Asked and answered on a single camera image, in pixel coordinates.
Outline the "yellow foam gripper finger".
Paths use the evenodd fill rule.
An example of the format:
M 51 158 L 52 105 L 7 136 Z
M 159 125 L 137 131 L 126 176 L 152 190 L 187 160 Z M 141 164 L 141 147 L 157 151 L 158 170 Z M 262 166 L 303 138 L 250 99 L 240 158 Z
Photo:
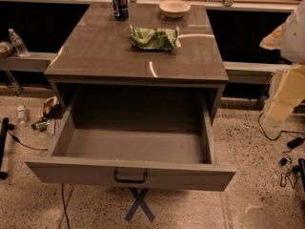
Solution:
M 276 122 L 285 121 L 304 99 L 305 65 L 293 64 L 281 76 L 267 117 Z

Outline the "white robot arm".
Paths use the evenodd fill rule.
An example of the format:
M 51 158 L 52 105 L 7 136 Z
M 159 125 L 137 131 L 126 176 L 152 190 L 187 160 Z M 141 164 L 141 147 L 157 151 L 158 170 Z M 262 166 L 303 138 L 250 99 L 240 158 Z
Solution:
M 305 0 L 283 24 L 261 40 L 259 47 L 280 50 L 280 56 L 292 63 L 282 74 L 266 113 L 272 121 L 282 122 L 305 99 Z

